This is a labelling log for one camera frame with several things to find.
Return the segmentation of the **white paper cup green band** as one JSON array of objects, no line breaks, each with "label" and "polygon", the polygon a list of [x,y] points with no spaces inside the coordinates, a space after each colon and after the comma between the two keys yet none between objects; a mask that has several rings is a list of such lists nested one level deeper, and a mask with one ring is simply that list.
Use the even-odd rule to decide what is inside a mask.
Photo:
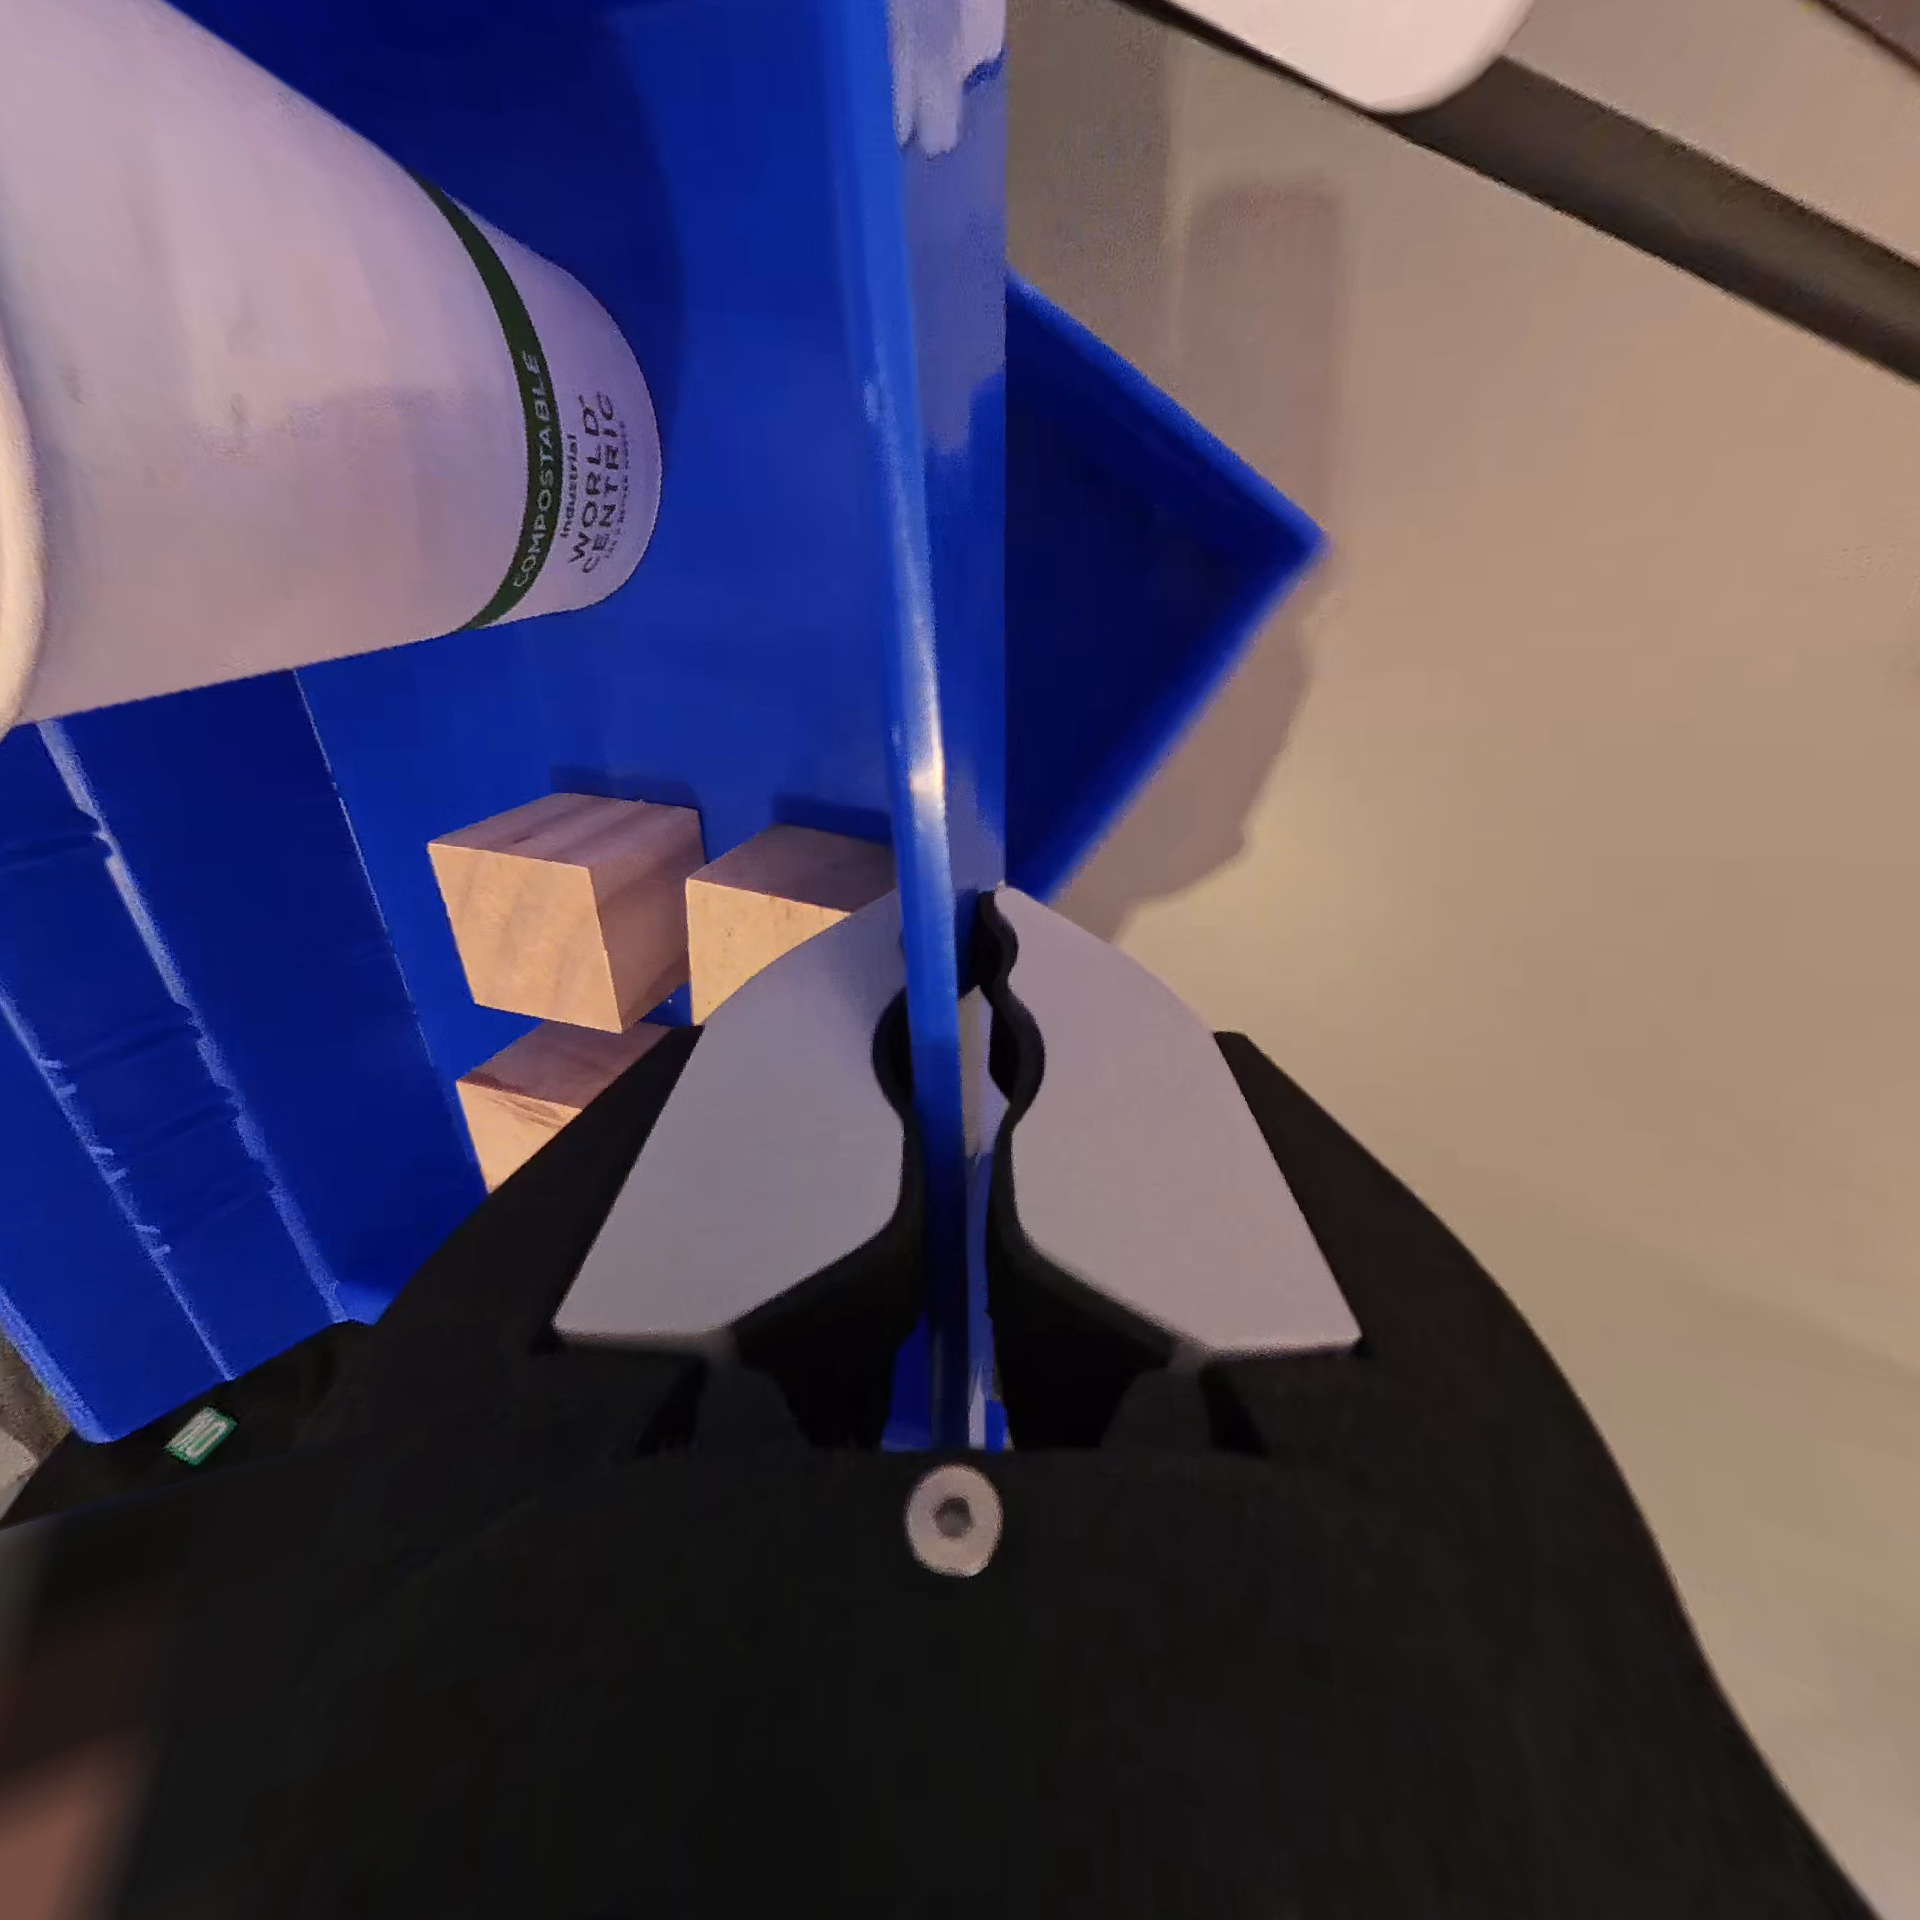
[{"label": "white paper cup green band", "polygon": [[641,361],[171,5],[2,7],[4,729],[607,601]]}]

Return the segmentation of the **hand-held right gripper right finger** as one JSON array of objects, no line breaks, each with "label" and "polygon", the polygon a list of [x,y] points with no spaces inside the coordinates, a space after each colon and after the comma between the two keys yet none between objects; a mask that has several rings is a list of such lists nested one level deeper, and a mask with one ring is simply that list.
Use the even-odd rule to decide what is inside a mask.
[{"label": "hand-held right gripper right finger", "polygon": [[1353,1350],[1353,1308],[1215,1030],[1012,885],[976,930],[1016,1252],[1177,1362]]}]

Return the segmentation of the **wooden cube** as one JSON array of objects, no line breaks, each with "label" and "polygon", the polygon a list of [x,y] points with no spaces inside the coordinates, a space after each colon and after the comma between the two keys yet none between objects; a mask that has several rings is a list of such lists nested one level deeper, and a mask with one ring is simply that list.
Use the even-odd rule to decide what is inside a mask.
[{"label": "wooden cube", "polygon": [[777,958],[896,887],[884,842],[777,822],[686,877],[695,1024]]},{"label": "wooden cube", "polygon": [[465,1071],[455,1093],[484,1189],[504,1186],[667,1033],[658,1021],[619,1033],[543,1021]]},{"label": "wooden cube", "polygon": [[426,846],[468,996],[627,1033],[690,981],[695,807],[550,793]]}]

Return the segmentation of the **blue plastic bin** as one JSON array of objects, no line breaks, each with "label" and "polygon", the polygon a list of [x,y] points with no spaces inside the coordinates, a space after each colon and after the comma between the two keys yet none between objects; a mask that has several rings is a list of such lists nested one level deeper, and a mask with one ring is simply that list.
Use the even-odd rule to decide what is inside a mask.
[{"label": "blue plastic bin", "polygon": [[426,846],[550,793],[1050,893],[1322,532],[1006,264],[996,23],[888,5],[171,5],[610,313],[664,492],[607,601],[4,729],[4,1333],[111,1441],[378,1319],[482,1192]]}]

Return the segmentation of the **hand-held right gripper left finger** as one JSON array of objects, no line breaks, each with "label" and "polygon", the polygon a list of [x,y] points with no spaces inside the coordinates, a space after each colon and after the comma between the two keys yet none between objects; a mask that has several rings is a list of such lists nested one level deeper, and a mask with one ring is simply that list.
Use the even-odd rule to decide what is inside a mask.
[{"label": "hand-held right gripper left finger", "polygon": [[558,1314],[570,1346],[718,1354],[896,1223],[920,1177],[902,893],[705,1021]]}]

